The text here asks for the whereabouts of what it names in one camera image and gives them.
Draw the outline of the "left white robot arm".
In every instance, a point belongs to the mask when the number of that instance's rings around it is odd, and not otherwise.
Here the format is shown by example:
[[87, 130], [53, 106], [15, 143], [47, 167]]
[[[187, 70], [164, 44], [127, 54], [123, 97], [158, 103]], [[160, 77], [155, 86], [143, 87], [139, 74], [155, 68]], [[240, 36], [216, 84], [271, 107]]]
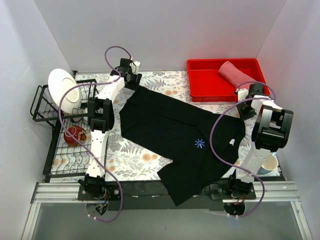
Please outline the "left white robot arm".
[[120, 65], [110, 73], [109, 81], [95, 97], [87, 101], [87, 122], [90, 128], [90, 160], [84, 180], [79, 183], [95, 200], [106, 196], [105, 162], [109, 131], [115, 124], [113, 103], [118, 93], [127, 88], [137, 90], [142, 74], [141, 63], [131, 58], [121, 58]]

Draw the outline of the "black t shirt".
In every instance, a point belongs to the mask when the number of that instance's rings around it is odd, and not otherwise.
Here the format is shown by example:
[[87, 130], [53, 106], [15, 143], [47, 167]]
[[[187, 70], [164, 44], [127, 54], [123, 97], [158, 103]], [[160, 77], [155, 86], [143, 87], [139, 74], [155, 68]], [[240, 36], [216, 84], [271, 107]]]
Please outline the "black t shirt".
[[121, 135], [172, 162], [158, 171], [175, 205], [219, 180], [238, 160], [243, 120], [140, 86], [120, 111]]

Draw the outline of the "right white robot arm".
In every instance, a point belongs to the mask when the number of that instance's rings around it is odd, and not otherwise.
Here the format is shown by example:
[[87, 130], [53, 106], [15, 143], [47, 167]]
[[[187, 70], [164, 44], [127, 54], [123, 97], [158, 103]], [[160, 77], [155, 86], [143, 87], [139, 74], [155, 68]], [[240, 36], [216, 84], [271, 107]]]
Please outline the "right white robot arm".
[[236, 88], [236, 107], [241, 120], [248, 120], [255, 115], [257, 118], [251, 133], [250, 150], [240, 167], [228, 178], [226, 194], [232, 199], [248, 195], [266, 159], [286, 146], [294, 117], [292, 110], [276, 105], [265, 93], [265, 83], [248, 83], [249, 89], [243, 88], [243, 83]]

